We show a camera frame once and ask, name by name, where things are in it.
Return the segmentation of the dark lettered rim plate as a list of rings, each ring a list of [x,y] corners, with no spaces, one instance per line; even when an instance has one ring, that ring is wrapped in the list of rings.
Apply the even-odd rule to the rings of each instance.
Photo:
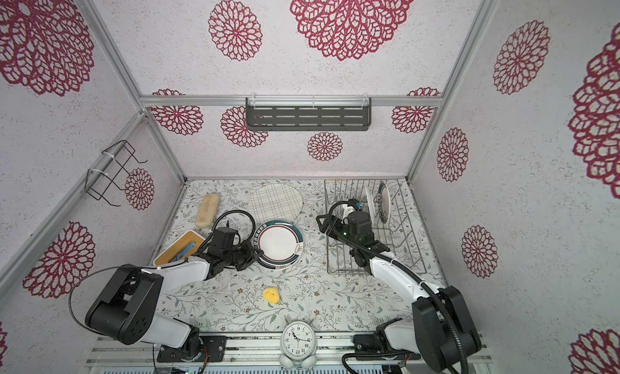
[[[374,225],[376,223],[376,209],[374,205],[374,198],[371,192],[371,188],[369,188],[368,185],[364,188],[364,191],[367,201],[367,209],[371,219],[371,225]]]

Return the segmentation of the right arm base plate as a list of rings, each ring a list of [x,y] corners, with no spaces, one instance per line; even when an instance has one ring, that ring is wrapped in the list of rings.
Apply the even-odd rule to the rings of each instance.
[[[384,337],[376,333],[373,334],[356,334],[353,336],[353,344],[355,349],[355,357],[358,360],[373,359],[392,359],[392,360],[420,360],[421,356],[417,353],[407,351],[395,355],[399,349],[392,348]]]

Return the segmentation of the dark rimmed plate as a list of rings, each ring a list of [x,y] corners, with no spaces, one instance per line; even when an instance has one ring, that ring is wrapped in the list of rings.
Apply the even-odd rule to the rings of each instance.
[[[379,207],[379,218],[381,222],[387,224],[391,217],[391,194],[390,190],[386,183],[382,182],[379,185],[378,191],[378,207]]]

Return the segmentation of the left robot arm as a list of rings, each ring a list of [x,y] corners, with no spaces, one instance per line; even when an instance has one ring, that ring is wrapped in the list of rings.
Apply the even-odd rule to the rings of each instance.
[[[210,280],[225,269],[238,272],[257,261],[263,251],[238,231],[216,228],[184,259],[158,267],[125,264],[116,269],[88,309],[85,324],[125,345],[152,343],[194,354],[200,343],[196,327],[157,313],[160,296],[190,283]]]

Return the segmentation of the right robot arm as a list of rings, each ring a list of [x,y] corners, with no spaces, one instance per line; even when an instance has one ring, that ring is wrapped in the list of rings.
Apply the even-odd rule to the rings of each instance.
[[[350,247],[356,264],[411,305],[412,321],[397,318],[380,324],[372,335],[354,337],[355,352],[342,356],[372,360],[423,359],[431,370],[467,373],[468,357],[482,348],[476,326],[460,291],[431,284],[402,264],[389,247],[375,238],[370,215],[354,210],[339,219],[317,217],[321,233]]]

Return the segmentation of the green rimmed white plate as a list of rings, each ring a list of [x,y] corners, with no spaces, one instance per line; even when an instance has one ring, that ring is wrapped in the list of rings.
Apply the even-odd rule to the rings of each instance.
[[[283,264],[273,264],[267,261],[266,259],[263,259],[263,257],[260,257],[258,259],[258,264],[269,270],[283,270],[283,269],[292,267],[299,260],[300,260],[300,257],[296,255],[295,257],[284,262]]]

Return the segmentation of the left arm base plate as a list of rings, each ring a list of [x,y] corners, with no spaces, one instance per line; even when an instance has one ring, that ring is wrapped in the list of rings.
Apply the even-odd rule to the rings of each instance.
[[[224,359],[228,338],[217,335],[193,335],[181,348],[162,346],[156,355],[158,363],[217,363]]]

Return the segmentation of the plaid beige plate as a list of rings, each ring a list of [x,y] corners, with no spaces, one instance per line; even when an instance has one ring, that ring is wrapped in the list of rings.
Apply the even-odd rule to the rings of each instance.
[[[293,222],[304,207],[301,193],[288,184],[269,184],[252,194],[248,209],[255,220],[265,223],[273,220]]]

